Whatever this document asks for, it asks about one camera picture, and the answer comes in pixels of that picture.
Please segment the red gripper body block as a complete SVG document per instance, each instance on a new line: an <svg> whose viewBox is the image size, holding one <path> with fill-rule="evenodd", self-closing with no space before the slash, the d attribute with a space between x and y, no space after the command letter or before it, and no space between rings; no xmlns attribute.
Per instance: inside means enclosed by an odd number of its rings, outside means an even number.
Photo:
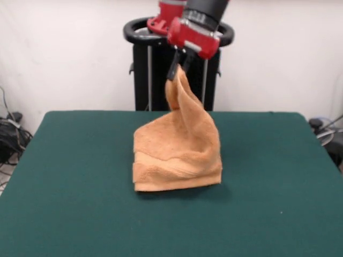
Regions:
<svg viewBox="0 0 343 257"><path fill-rule="evenodd" d="M169 44L194 51L202 59L211 59L219 48L220 38L184 18L175 17L167 32Z"/></svg>

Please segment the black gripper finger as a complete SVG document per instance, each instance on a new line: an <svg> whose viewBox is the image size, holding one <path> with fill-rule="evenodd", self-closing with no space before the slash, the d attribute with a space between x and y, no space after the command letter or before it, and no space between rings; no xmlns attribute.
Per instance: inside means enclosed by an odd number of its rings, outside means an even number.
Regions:
<svg viewBox="0 0 343 257"><path fill-rule="evenodd" d="M167 73L167 79L173 81L177 72L177 67L183 66L185 62L185 49L178 49L175 51L170 68Z"/></svg>
<svg viewBox="0 0 343 257"><path fill-rule="evenodd" d="M182 69L184 72L188 72L193 59L196 57L195 52L184 52L183 53L183 64Z"/></svg>

